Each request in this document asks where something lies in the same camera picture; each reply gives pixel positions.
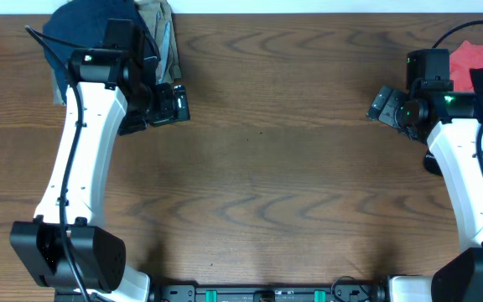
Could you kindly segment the dark blue denim shorts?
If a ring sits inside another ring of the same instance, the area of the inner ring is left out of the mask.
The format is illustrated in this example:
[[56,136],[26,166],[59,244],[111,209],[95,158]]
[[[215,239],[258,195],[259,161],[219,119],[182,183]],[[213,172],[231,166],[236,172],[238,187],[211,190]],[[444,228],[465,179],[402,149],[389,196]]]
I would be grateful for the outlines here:
[[133,106],[161,90],[158,47],[133,1],[71,1],[52,14],[42,33],[56,104],[65,104],[71,86],[81,82],[118,87]]

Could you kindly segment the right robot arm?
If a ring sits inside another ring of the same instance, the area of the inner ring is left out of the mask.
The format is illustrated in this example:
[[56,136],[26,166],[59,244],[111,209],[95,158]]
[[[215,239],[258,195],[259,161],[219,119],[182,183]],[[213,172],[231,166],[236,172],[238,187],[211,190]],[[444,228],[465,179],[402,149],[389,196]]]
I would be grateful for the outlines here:
[[483,301],[483,126],[476,95],[383,86],[367,117],[428,146],[444,178],[460,254],[432,276],[394,276],[388,301]]

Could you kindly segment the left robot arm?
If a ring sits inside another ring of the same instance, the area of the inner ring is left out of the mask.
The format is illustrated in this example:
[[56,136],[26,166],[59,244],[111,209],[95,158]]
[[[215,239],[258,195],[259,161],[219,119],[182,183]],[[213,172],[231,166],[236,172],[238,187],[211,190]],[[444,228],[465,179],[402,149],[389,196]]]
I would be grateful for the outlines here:
[[104,193],[118,136],[189,119],[182,86],[147,79],[139,50],[76,49],[66,66],[65,125],[55,166],[31,221],[10,243],[34,282],[58,301],[145,301],[151,279],[132,268],[105,228]]

